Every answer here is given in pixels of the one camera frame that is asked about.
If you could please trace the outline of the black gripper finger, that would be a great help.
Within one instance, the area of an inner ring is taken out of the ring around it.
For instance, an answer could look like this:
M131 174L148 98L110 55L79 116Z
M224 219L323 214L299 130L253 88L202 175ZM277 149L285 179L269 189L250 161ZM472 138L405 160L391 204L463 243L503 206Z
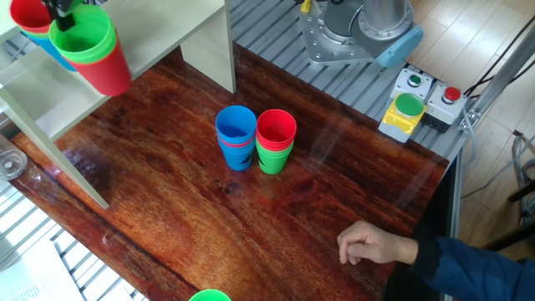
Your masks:
M65 32L74 26L72 11L75 7L75 0L53 0L54 19L60 31Z
M52 20L55 20L58 18L56 0L41 0L41 3L46 7L48 15L50 16Z

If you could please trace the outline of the person's bare hand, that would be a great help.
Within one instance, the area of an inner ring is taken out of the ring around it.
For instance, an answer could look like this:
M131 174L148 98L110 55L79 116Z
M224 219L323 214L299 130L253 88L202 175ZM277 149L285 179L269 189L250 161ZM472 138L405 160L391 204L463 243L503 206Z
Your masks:
M358 221L338 235L339 261L356 265L362 259L384 264L400 262L412 265L419 245L416 240L384 231Z

